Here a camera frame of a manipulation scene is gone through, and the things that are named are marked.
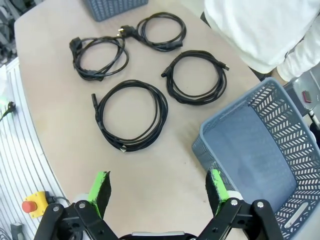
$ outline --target gray basket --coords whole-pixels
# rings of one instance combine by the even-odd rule
[[[286,91],[268,78],[206,120],[192,149],[247,203],[270,202],[283,237],[302,227],[320,196],[320,152]]]
[[[101,22],[148,3],[149,0],[84,0],[94,20]]]

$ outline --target white sleeve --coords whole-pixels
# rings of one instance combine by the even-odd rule
[[[313,22],[293,52],[276,69],[285,81],[300,77],[320,62],[320,16]]]

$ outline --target emergency stop button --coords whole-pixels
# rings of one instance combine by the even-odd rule
[[[38,206],[34,201],[24,201],[22,203],[22,210],[29,214],[37,210]]]

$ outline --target basket hole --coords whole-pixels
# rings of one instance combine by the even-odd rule
[[[308,202],[304,202],[298,210],[293,214],[293,216],[289,219],[289,221],[284,225],[284,228],[290,228],[296,220],[300,217],[300,215],[303,213],[303,211],[308,207]]]

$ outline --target beige tabletop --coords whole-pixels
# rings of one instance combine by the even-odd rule
[[[192,152],[192,143],[203,121],[259,82],[231,47],[200,19],[179,4],[163,2],[150,0],[146,6],[95,22],[81,0],[46,0],[15,24],[22,83],[44,154],[71,200],[90,190],[98,171],[111,171],[112,194],[104,219],[118,236],[133,231],[199,234],[203,230],[212,213],[205,190],[206,172]],[[184,20],[187,36],[181,49],[162,53],[127,39],[130,61],[123,71],[102,82],[79,77],[72,65],[71,39],[114,36],[120,26],[135,26],[161,11]],[[151,41],[160,42],[174,37],[179,29],[178,24],[160,19],[150,22],[147,33]],[[96,46],[84,56],[83,66],[102,67],[113,59],[116,50],[111,44]],[[168,95],[160,75],[186,50],[209,51],[230,67],[226,92],[216,102],[190,106]],[[182,60],[174,77],[189,94],[203,93],[217,79],[210,63],[194,58]],[[100,132],[91,94],[96,93],[99,101],[128,79],[159,88],[168,100],[169,113],[154,144],[123,153]],[[154,112],[147,91],[127,88],[107,102],[104,123],[117,136],[130,138],[144,131]]]

